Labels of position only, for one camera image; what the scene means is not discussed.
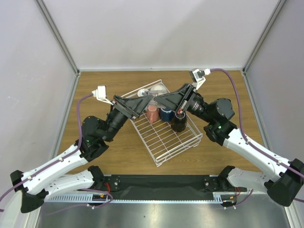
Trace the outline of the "red mug white interior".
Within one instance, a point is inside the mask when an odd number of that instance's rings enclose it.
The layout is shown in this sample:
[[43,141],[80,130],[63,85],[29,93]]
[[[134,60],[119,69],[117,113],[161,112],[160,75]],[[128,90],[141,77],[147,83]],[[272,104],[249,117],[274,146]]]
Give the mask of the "red mug white interior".
[[153,124],[159,118],[158,108],[156,106],[149,105],[146,115],[147,115],[147,118],[148,118],[150,124]]

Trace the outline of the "clear plastic cup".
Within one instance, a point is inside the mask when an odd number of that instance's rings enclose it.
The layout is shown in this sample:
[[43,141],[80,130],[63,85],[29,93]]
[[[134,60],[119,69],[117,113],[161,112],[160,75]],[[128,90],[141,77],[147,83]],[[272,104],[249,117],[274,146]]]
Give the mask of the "clear plastic cup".
[[142,88],[140,90],[137,91],[137,96],[138,97],[144,97],[144,96],[149,96],[152,95],[151,91],[146,89],[146,88]]

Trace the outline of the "white speckled mug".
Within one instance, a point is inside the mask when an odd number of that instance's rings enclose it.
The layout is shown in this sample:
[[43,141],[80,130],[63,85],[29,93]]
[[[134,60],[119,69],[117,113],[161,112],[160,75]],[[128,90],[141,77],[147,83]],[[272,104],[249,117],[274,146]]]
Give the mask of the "white speckled mug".
[[154,85],[151,87],[150,91],[157,92],[158,95],[163,95],[167,93],[167,90],[163,85]]

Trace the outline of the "dark blue enamel mug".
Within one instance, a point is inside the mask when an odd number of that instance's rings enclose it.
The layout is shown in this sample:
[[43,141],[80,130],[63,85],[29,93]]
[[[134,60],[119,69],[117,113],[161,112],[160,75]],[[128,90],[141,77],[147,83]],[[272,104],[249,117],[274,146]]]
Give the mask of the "dark blue enamel mug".
[[160,119],[164,122],[171,122],[174,116],[174,112],[169,108],[159,108]]

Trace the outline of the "black mug white interior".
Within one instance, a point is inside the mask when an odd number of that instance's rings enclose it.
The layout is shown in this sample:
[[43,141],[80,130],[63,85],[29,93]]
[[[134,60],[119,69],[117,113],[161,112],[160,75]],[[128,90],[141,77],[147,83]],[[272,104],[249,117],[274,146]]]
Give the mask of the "black mug white interior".
[[182,132],[185,130],[187,125],[187,116],[186,113],[178,114],[175,113],[172,118],[171,128],[175,132]]

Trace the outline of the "clear wine glass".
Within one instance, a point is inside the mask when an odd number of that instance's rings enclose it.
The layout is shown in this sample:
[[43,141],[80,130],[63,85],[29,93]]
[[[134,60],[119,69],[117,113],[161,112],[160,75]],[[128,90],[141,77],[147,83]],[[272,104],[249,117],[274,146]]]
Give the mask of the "clear wine glass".
[[155,97],[156,96],[154,96],[154,95],[152,96],[152,99],[149,101],[148,105],[155,106],[157,108],[164,108],[164,105],[155,101]]

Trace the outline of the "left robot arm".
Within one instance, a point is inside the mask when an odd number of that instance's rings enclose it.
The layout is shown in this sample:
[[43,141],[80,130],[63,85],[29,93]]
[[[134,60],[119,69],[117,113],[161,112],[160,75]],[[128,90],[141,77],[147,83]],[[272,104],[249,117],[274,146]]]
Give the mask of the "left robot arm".
[[98,166],[70,177],[63,175],[76,167],[87,164],[101,156],[128,119],[139,117],[153,99],[152,95],[136,98],[115,96],[110,101],[106,96],[98,96],[96,91],[82,97],[94,97],[109,103],[111,110],[105,120],[88,116],[78,119],[79,138],[57,157],[30,171],[19,170],[11,173],[10,178],[16,192],[22,193],[20,211],[23,214],[40,208],[45,200],[62,193],[91,189],[100,190],[104,186],[104,175]]

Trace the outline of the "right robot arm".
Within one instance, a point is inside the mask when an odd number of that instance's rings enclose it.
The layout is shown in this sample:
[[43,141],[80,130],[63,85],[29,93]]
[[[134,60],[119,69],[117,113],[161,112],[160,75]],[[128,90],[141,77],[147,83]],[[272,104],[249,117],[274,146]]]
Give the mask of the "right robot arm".
[[230,99],[219,98],[208,104],[194,86],[184,84],[154,100],[176,114],[188,112],[207,122],[204,131],[211,141],[238,153],[260,169],[261,172],[252,172],[226,167],[218,182],[222,190],[244,187],[260,191],[284,207],[295,200],[304,185],[304,163],[281,157],[247,136],[241,126],[231,122],[235,113]]

